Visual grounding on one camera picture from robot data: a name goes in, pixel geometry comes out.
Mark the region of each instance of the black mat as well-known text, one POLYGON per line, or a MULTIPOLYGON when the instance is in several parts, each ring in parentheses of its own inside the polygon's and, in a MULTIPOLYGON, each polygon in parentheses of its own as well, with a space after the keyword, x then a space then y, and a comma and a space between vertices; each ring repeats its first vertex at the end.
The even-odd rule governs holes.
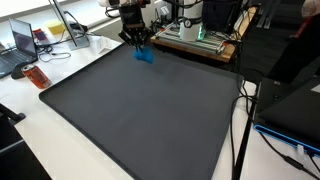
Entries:
POLYGON ((148 64, 132 53, 122 45, 40 99, 135 179, 211 179, 236 75, 161 52, 148 64))

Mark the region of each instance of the white table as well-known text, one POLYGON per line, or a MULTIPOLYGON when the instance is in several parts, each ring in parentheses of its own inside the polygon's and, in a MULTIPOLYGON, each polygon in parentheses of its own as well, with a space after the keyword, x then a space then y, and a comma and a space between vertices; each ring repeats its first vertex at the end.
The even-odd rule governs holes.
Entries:
MULTIPOLYGON (((288 155, 300 163, 297 150, 283 142, 267 137, 268 141, 281 153, 288 155)), ((314 157, 315 162, 320 165, 320 158, 314 157)), ((262 139, 260 134, 251 128, 245 159, 243 162, 241 180, 314 180, 303 171, 299 171, 282 160, 262 139)))
MULTIPOLYGON (((113 42, 113 47, 120 43, 113 42)), ((69 51, 66 44, 54 47, 55 52, 69 51)), ((101 55, 90 48, 71 51, 71 58, 49 63, 35 64, 48 76, 53 84, 61 81, 101 55)), ((20 135, 33 151, 52 179, 57 180, 126 180, 132 179, 107 155, 82 135, 55 111, 39 100, 42 91, 28 79, 13 80, 10 76, 0 80, 0 102, 12 111, 23 112, 27 117, 15 125, 20 135)), ((246 83, 249 94, 256 86, 246 83)), ((234 142, 236 157, 247 122, 245 100, 238 101, 234 112, 234 142)), ((212 179, 231 179, 230 135, 226 140, 212 179)))

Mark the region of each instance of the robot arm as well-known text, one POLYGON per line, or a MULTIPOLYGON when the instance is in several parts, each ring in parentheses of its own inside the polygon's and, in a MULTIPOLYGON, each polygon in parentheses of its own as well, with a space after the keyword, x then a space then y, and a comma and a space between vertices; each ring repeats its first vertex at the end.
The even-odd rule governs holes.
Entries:
POLYGON ((150 30, 145 27, 141 8, 150 4, 150 0, 98 0, 102 7, 119 9, 122 30, 118 34, 126 43, 141 50, 150 36, 150 30))

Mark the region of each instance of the laptop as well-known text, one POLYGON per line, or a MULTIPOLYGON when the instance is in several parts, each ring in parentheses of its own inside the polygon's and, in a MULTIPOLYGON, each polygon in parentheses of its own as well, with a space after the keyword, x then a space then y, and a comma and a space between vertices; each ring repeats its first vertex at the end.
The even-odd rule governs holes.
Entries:
MULTIPOLYGON (((275 90, 291 89, 264 84, 261 83, 259 97, 272 97, 275 90)), ((281 97, 271 100, 267 107, 262 107, 266 104, 259 98, 254 129, 291 146, 302 145, 308 153, 320 156, 320 78, 310 78, 294 90, 278 94, 281 97)))
POLYGON ((38 60, 31 25, 16 19, 9 19, 9 23, 16 49, 0 55, 0 78, 11 74, 17 64, 22 62, 33 63, 38 60))

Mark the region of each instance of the blue cloth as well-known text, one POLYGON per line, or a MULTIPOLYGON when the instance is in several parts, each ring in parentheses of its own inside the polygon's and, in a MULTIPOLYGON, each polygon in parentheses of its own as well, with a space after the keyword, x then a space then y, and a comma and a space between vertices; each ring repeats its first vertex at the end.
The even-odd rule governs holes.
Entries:
POLYGON ((136 58, 136 60, 140 61, 146 61, 150 64, 153 63, 153 54, 150 47, 144 47, 142 50, 136 50, 133 53, 133 57, 136 58))

